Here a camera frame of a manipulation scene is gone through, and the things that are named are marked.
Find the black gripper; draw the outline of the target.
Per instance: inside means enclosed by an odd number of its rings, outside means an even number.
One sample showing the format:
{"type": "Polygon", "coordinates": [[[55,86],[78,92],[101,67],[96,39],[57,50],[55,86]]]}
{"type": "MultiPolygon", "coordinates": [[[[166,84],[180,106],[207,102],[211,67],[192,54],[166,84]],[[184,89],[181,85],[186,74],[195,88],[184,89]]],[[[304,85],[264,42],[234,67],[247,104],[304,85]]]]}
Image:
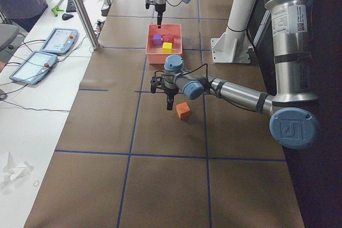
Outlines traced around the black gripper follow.
{"type": "Polygon", "coordinates": [[[157,26],[158,26],[158,29],[160,29],[161,28],[161,24],[162,24],[162,14],[166,10],[166,3],[156,4],[155,5],[155,10],[158,13],[158,16],[157,16],[157,26]]]}
{"type": "Polygon", "coordinates": [[[164,93],[167,95],[167,110],[173,110],[174,96],[178,94],[178,87],[175,84],[164,84],[164,93]]]}

